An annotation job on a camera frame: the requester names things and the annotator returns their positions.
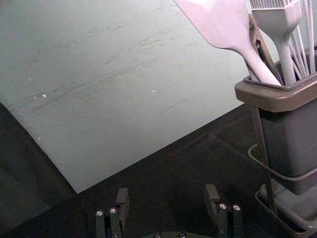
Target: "scratch mark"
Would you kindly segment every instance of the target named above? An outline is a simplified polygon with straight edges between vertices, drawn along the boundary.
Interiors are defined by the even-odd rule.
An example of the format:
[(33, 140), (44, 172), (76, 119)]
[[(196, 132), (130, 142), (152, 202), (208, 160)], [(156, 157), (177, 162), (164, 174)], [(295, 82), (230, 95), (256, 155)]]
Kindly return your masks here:
[(164, 110), (163, 112), (160, 112), (158, 115), (161, 115), (161, 114), (163, 114), (163, 113), (167, 112), (168, 110), (171, 110), (172, 108), (177, 107), (178, 105), (180, 105), (180, 104), (182, 104), (182, 103), (186, 102), (187, 100), (188, 100), (188, 99), (184, 99), (183, 101), (180, 101), (179, 103), (176, 103), (175, 105), (173, 105), (173, 106), (169, 107), (168, 109)]

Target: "white handle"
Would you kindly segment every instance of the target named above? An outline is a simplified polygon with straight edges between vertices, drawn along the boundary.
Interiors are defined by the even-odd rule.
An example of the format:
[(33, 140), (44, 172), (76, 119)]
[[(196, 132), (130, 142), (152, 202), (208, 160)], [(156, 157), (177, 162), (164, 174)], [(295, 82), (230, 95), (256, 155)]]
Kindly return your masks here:
[(279, 41), (275, 41), (275, 45), (281, 63), (285, 85), (291, 85), (296, 82), (296, 78), (289, 49), (289, 42), (280, 43)]
[(239, 52), (260, 82), (281, 85), (268, 67), (263, 63), (251, 44), (247, 44), (243, 51)]

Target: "kitchen utensil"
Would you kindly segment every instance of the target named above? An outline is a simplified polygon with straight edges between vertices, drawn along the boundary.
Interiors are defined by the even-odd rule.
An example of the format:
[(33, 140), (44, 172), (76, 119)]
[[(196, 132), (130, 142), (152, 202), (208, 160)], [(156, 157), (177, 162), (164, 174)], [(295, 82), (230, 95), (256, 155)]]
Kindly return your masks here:
[(311, 73), (314, 73), (316, 71), (316, 68), (315, 68), (314, 19), (313, 19), (312, 0), (304, 0), (304, 7), (305, 7), (307, 35), (308, 35), (310, 70), (311, 70)]
[(253, 16), (275, 43), (286, 85), (296, 82), (289, 49), (290, 37), (301, 17), (299, 0), (250, 0)]
[(297, 32), (297, 36), (298, 36), (300, 47), (301, 47), (300, 49), (301, 49), (301, 54), (302, 54), (302, 58), (303, 58), (303, 61), (304, 61), (306, 74), (309, 75), (309, 68), (308, 68), (308, 64), (307, 64), (307, 58), (306, 58), (306, 54), (305, 54), (303, 38), (302, 38), (302, 34), (301, 34), (301, 29), (300, 29), (299, 26), (296, 27), (296, 32)]
[(298, 55), (297, 53), (295, 52), (292, 44), (289, 44), (289, 48), (291, 50), (291, 54), (293, 55), (293, 58), (294, 60), (292, 59), (292, 64), (293, 64), (293, 67), (294, 67), (294, 70), (296, 73), (300, 73), (300, 78), (302, 79), (303, 77), (305, 77), (306, 75), (304, 75), (304, 70), (302, 67), (301, 67), (301, 64), (299, 63), (299, 59), (298, 59)]
[(175, 2), (209, 44), (239, 53), (261, 82), (280, 85), (252, 48), (248, 13), (243, 0)]
[(294, 32), (291, 35), (291, 39), (292, 39), (292, 42), (293, 42), (293, 45), (294, 45), (294, 48), (295, 48), (295, 53), (292, 53), (292, 54), (297, 59), (296, 63), (297, 63), (298, 68), (300, 69), (302, 77), (306, 77), (308, 74), (306, 73), (304, 61), (303, 61), (303, 58), (302, 58), (302, 55), (301, 55), (301, 50), (299, 49), (299, 42), (296, 39)]
[(269, 70), (273, 73), (273, 75), (278, 80), (278, 82), (283, 85), (283, 81), (277, 71), (277, 68), (275, 67), (274, 61), (267, 49), (263, 36), (252, 14), (249, 14), (249, 29), (250, 29), (250, 41), (251, 41), (251, 45), (253, 46), (253, 49), (258, 53), (258, 55), (264, 61), (266, 66), (269, 68)]

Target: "silicone brush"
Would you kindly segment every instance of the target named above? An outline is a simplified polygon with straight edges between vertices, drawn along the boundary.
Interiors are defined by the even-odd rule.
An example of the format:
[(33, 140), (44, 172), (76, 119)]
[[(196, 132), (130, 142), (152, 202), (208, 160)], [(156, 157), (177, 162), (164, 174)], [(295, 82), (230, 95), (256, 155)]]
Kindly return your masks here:
[(299, 0), (250, 0), (253, 16), (261, 30), (275, 43), (285, 85), (296, 82), (290, 38), (302, 17)]

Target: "black countertop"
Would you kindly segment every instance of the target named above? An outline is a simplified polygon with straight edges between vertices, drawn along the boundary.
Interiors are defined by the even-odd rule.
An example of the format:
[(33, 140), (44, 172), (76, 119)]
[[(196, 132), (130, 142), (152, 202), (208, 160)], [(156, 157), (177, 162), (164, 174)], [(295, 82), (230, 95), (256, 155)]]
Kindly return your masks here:
[(210, 183), (222, 201), (241, 205), (246, 237), (289, 237), (255, 200), (265, 182), (247, 157), (255, 143), (249, 108), (242, 105), (3, 237), (94, 237), (95, 211), (111, 207), (120, 187), (128, 187), (130, 197), (125, 237), (171, 231), (216, 236), (204, 203)]

